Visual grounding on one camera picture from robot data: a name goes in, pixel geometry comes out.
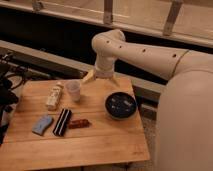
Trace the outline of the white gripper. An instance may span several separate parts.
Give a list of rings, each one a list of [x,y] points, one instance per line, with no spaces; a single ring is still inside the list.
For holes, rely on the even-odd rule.
[[[115,85],[119,86],[119,83],[114,74],[114,66],[109,67],[101,67],[99,65],[95,65],[95,71],[90,70],[87,75],[82,79],[83,83],[88,83],[95,80],[95,76],[97,78],[107,79],[110,78],[110,81]]]

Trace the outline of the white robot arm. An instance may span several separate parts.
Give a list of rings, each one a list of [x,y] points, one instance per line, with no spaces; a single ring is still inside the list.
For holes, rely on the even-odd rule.
[[[128,43],[118,29],[92,38],[94,69],[84,77],[114,78],[117,59],[167,81],[160,95],[155,171],[213,171],[213,55]]]

